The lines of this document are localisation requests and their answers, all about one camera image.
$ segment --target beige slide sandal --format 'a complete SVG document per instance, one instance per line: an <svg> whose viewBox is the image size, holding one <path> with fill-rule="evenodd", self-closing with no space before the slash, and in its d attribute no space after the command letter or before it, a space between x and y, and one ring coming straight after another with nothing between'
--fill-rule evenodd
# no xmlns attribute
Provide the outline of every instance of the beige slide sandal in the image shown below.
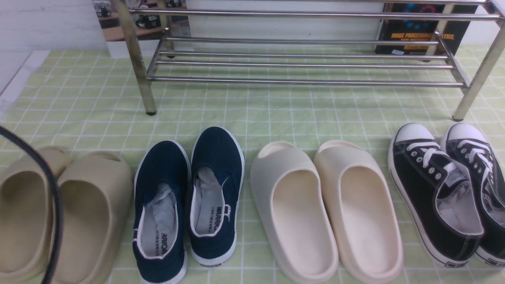
<svg viewBox="0 0 505 284"><path fill-rule="evenodd" d="M63 239L54 282L103 283L116 260L133 197L126 161L93 152L71 164L58 180L63 202Z"/></svg>
<svg viewBox="0 0 505 284"><path fill-rule="evenodd" d="M252 164L250 183L282 272L302 284L328 280L338 252L310 158L289 142L267 144Z"/></svg>
<svg viewBox="0 0 505 284"><path fill-rule="evenodd" d="M70 164L63 148L37 150L58 178ZM53 195L29 156L0 176L0 283L25 281L47 266L53 230Z"/></svg>
<svg viewBox="0 0 505 284"><path fill-rule="evenodd" d="M358 146L333 140L319 147L314 164L346 269L368 284L395 279L403 268L403 247L377 162Z"/></svg>

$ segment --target metal bar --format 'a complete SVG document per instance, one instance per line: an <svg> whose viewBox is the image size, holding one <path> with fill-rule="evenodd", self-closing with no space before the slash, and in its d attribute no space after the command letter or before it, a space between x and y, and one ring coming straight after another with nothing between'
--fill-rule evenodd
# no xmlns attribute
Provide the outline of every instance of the metal bar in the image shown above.
<svg viewBox="0 0 505 284"><path fill-rule="evenodd" d="M228 57L228 58L287 58L287 59L374 59L374 60L433 60L445 61L445 55L377 55L377 54L348 54L348 55L323 55L323 54L284 54L284 53L226 53L226 52L192 52L169 51L160 52L160 55L187 56L187 57Z"/></svg>
<svg viewBox="0 0 505 284"><path fill-rule="evenodd" d="M119 21L121 22L126 46L128 47L128 53L130 54L133 72L135 73L135 78L137 79L137 84L140 90L140 95L142 96L145 112L148 115L154 115L156 114L155 100L153 98L153 92L151 91L150 82L147 80L144 60L142 59L142 52L138 44L137 34L135 32L135 27L133 26L133 21L129 13L128 6L126 5L126 0L113 1L114 7L116 7L116 10L119 14Z"/></svg>
<svg viewBox="0 0 505 284"><path fill-rule="evenodd" d="M424 82L424 81L364 81L364 80L279 80L279 79L238 79L204 77L158 77L148 78L156 82L198 82L223 84L276 84L276 85L319 85L319 86L409 86L409 87L450 87L461 88L459 82Z"/></svg>
<svg viewBox="0 0 505 284"><path fill-rule="evenodd" d="M453 4L445 5L442 13L450 14L450 13L452 13L453 8L454 8ZM446 25L447 25L447 20L438 21L435 31L438 31L440 34L443 34ZM431 36L431 40L437 40L437 35L435 33L433 33L433 35ZM433 46L433 45L429 46L428 49L426 50L426 55L434 55L436 49L437 49L436 46Z"/></svg>
<svg viewBox="0 0 505 284"><path fill-rule="evenodd" d="M160 39L160 41L158 42L158 45L156 46L156 49L155 49L155 54L153 55L153 59L151 59L151 63L149 64L149 67L147 69L147 74L146 74L146 77L151 77L153 76L153 71L155 69L155 66L156 66L156 61L158 60L158 56L160 55L160 49L162 47L162 45L165 43L165 39L166 39L166 36L164 36Z"/></svg>
<svg viewBox="0 0 505 284"><path fill-rule="evenodd" d="M309 17L309 18L373 18L389 20L451 20L451 21L496 21L500 15L441 14L441 13L335 13L335 12L286 12L286 11L233 11L189 9L130 9L132 14L172 16L234 16L234 17Z"/></svg>
<svg viewBox="0 0 505 284"><path fill-rule="evenodd" d="M252 38L212 38L212 37L170 37L171 41L215 42L215 43L257 43L257 44L327 44L327 45L438 45L438 41L401 40L297 40L297 39L252 39Z"/></svg>
<svg viewBox="0 0 505 284"><path fill-rule="evenodd" d="M440 41L440 44L442 45L442 47L444 48L445 52L449 56L449 59L446 60L445 62L448 65L454 66L454 69L452 69L450 71L452 73L454 79L457 82L465 83L465 86L469 86L470 85L470 81L464 75L463 69L461 68L461 65L459 64L459 62L454 57L454 54L452 54L452 51L449 49L449 47L447 46L447 44L445 43L445 41L442 40L442 35L438 31L435 31L435 35L437 36L438 40Z"/></svg>
<svg viewBox="0 0 505 284"><path fill-rule="evenodd" d="M488 0L483 7L489 14L496 14L502 17L505 15L505 9L503 9L497 0Z"/></svg>
<svg viewBox="0 0 505 284"><path fill-rule="evenodd" d="M270 1L270 0L236 0L236 1ZM303 2L355 2L356 0L276 0L276 1L303 1ZM375 2L377 0L360 0L360 2ZM482 5L488 2L488 0L387 0L388 3L413 3L413 4L457 4L457 5Z"/></svg>
<svg viewBox="0 0 505 284"><path fill-rule="evenodd" d="M418 69L418 70L451 70L451 65L434 64L320 64L320 63L256 63L256 62L219 62L219 61L186 61L186 60L158 60L156 64L199 67L243 67L243 68L375 68L375 69Z"/></svg>
<svg viewBox="0 0 505 284"><path fill-rule="evenodd" d="M502 21L500 30L494 38L491 47L487 51L486 56L482 60L482 63L477 69L475 76L470 83L468 88L463 89L463 98L458 105L458 108L454 112L452 119L455 121L461 121L465 118L468 110L470 109L475 98L479 94L480 89L484 85L487 77L493 70L494 65L501 56L501 53L505 49L505 22Z"/></svg>

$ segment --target black canvas sneaker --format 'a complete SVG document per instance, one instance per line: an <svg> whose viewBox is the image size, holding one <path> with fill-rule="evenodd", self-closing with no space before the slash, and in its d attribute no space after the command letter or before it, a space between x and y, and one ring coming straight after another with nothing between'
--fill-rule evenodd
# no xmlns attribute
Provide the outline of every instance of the black canvas sneaker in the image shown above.
<svg viewBox="0 0 505 284"><path fill-rule="evenodd" d="M466 123L451 126L440 144L472 177L485 231L477 257L493 266L505 266L505 182L493 149L481 132Z"/></svg>
<svg viewBox="0 0 505 284"><path fill-rule="evenodd" d="M388 167L428 255L445 267L468 263L484 229L465 166L442 152L424 126L410 123L391 141Z"/></svg>

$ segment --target slide sandal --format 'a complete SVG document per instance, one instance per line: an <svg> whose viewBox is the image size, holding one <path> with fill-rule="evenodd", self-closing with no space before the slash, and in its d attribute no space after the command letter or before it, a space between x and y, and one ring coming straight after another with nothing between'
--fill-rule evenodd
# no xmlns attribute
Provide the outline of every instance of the slide sandal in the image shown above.
<svg viewBox="0 0 505 284"><path fill-rule="evenodd" d="M37 150L58 178L70 164L63 148ZM47 266L53 230L53 195L29 156L0 176L0 282L22 282Z"/></svg>
<svg viewBox="0 0 505 284"><path fill-rule="evenodd" d="M314 158L340 258L369 284L395 279L403 247L386 180L377 162L345 141L323 143Z"/></svg>
<svg viewBox="0 0 505 284"><path fill-rule="evenodd" d="M337 245L310 158L289 142L269 143L252 164L250 183L282 272L297 283L328 280L337 270Z"/></svg>
<svg viewBox="0 0 505 284"><path fill-rule="evenodd" d="M58 180L63 240L54 282L103 283L111 273L133 197L133 175L123 158L93 152Z"/></svg>

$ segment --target book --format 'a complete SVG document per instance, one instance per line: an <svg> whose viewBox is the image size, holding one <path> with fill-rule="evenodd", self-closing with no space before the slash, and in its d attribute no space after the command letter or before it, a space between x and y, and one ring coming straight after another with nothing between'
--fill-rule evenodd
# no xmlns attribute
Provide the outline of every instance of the book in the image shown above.
<svg viewBox="0 0 505 284"><path fill-rule="evenodd" d="M425 4L384 4L384 12L400 13L442 13L445 5ZM477 6L455 5L453 14L473 14ZM378 40L401 40L401 41L427 41L431 40L438 21L413 21L413 20L381 20L377 32ZM447 43L452 54L456 54L461 40L468 29L470 22L448 21L442 38ZM427 46L418 45L377 45L377 54L426 54ZM435 51L436 55L444 54L441 46Z"/></svg>

